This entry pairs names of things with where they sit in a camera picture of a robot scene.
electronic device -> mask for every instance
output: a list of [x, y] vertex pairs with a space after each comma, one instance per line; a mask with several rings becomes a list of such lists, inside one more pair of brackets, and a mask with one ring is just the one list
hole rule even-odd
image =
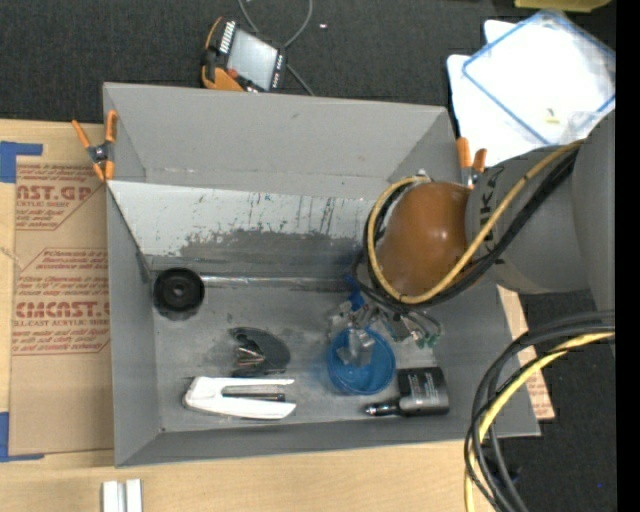
[[285, 68], [284, 46], [220, 17], [207, 37], [201, 79], [208, 89], [273, 92], [282, 87]]

blue tape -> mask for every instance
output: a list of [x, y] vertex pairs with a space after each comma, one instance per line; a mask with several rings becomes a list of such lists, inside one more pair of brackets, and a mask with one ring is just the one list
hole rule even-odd
[[0, 142], [0, 183], [16, 182], [16, 157], [42, 155], [42, 144]]
[[0, 412], [0, 463], [12, 460], [35, 460], [43, 455], [16, 455], [9, 457], [9, 413]]

cardboard sheet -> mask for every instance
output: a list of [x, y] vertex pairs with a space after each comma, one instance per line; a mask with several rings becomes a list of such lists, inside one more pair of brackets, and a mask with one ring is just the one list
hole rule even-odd
[[[85, 128], [102, 142], [102, 126]], [[110, 448], [105, 187], [70, 123], [0, 121], [0, 141], [18, 144], [15, 185], [3, 184], [15, 197], [9, 454]]]

orange clamp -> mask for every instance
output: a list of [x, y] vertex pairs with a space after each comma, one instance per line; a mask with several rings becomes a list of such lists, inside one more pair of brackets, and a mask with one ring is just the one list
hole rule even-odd
[[78, 135], [78, 139], [82, 146], [87, 150], [91, 160], [93, 161], [93, 170], [95, 171], [100, 181], [113, 179], [115, 167], [113, 162], [109, 160], [108, 148], [111, 144], [115, 143], [117, 137], [117, 124], [118, 113], [115, 110], [110, 110], [107, 114], [107, 120], [105, 122], [105, 142], [101, 146], [93, 146], [89, 142], [87, 134], [83, 130], [80, 123], [75, 119], [71, 121], [71, 125]]

white object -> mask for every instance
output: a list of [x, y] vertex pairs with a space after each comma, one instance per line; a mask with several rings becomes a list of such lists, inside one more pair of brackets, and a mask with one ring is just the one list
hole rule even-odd
[[273, 400], [228, 397], [222, 394], [225, 388], [284, 386], [294, 379], [243, 379], [196, 377], [184, 395], [185, 406], [202, 412], [238, 416], [241, 418], [280, 420], [293, 412], [296, 404]]
[[102, 512], [142, 512], [142, 482], [110, 480], [102, 483]]
[[[575, 32], [577, 28], [559, 15], [548, 16], [549, 26], [539, 26], [533, 20], [525, 27], [520, 25], [518, 31], [514, 31], [518, 25], [488, 20], [484, 24], [487, 45], [480, 52], [447, 59], [460, 134], [469, 140], [472, 154], [481, 148], [488, 150], [487, 166], [539, 147], [584, 138], [615, 108], [614, 98], [597, 110], [600, 102], [615, 95], [615, 83], [609, 75], [613, 64], [615, 76], [615, 55], [593, 40], [582, 44], [588, 35]], [[494, 99], [487, 91], [495, 93]], [[495, 101], [497, 98], [514, 107], [511, 113]], [[535, 114], [527, 114], [536, 108], [542, 109], [537, 123]], [[553, 115], [546, 108], [551, 108]]]

